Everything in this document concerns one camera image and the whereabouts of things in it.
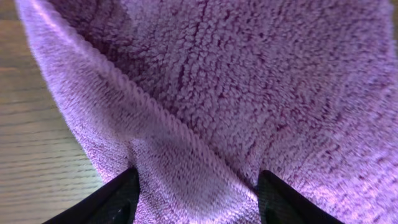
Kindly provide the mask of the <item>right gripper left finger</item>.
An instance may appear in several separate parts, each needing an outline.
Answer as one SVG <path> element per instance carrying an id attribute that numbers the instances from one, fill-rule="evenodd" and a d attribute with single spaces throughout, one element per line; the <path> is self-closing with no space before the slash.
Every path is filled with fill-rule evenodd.
<path id="1" fill-rule="evenodd" d="M 43 224 L 132 224 L 139 194 L 138 171 L 128 168 L 81 202 Z"/>

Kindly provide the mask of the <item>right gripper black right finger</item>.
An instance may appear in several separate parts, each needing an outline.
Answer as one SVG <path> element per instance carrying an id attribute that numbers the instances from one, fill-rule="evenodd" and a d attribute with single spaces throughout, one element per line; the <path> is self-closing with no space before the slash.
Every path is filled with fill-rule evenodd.
<path id="1" fill-rule="evenodd" d="M 257 183 L 262 224 L 342 224 L 269 170 Z"/>

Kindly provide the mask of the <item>purple microfiber cloth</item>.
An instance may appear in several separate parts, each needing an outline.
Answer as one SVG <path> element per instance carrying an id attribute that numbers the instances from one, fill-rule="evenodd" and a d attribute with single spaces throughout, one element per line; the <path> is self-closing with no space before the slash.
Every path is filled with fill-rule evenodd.
<path id="1" fill-rule="evenodd" d="M 259 223 L 269 170 L 344 223 L 397 222 L 389 1 L 18 1 L 42 75 L 136 223 Z"/>

